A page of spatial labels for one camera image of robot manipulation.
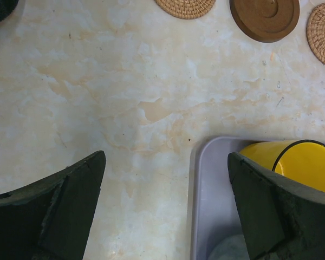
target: gray plastic tray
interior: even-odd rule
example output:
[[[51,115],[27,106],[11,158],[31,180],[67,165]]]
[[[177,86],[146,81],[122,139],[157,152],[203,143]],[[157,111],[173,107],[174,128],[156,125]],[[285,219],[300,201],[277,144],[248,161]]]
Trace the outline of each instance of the gray plastic tray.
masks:
[[[228,154],[261,141],[212,138],[196,150],[194,162],[191,260],[207,260],[224,238],[242,233],[229,181]]]

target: coaster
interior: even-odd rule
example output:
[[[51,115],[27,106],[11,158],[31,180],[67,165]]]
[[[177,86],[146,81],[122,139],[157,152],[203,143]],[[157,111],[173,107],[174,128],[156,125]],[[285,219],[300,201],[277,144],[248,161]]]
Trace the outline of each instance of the coaster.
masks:
[[[158,6],[172,16],[195,19],[208,13],[216,0],[155,0]]]
[[[309,16],[307,41],[314,55],[325,64],[325,3],[314,8]]]
[[[238,27],[259,42],[276,42],[296,27],[300,16],[298,0],[230,0]]]

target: wooden coaster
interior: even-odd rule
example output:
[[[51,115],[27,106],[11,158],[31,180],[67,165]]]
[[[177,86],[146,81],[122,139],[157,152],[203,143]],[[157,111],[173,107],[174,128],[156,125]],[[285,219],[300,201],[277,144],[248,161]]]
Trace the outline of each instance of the wooden coaster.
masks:
[[[208,13],[216,0],[155,0],[167,13],[177,18],[195,19]]]
[[[314,55],[325,64],[325,3],[314,8],[309,16],[307,41]]]
[[[260,42],[284,38],[300,16],[298,0],[230,0],[230,9],[238,27]]]

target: marble countertop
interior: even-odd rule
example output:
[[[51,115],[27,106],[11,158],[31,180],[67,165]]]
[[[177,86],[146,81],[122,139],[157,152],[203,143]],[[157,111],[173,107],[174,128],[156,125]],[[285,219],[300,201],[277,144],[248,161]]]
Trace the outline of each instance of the marble countertop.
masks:
[[[85,260],[185,259],[204,137],[325,142],[325,66],[295,30],[256,42],[228,1],[195,20],[153,0],[20,0],[0,23],[0,193],[107,157]]]

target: yellow cup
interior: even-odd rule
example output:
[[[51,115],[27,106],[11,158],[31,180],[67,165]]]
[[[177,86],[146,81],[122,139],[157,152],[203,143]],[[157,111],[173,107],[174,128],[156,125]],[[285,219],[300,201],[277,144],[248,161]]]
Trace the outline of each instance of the yellow cup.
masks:
[[[325,192],[325,144],[321,142],[259,142],[240,153],[280,175]]]

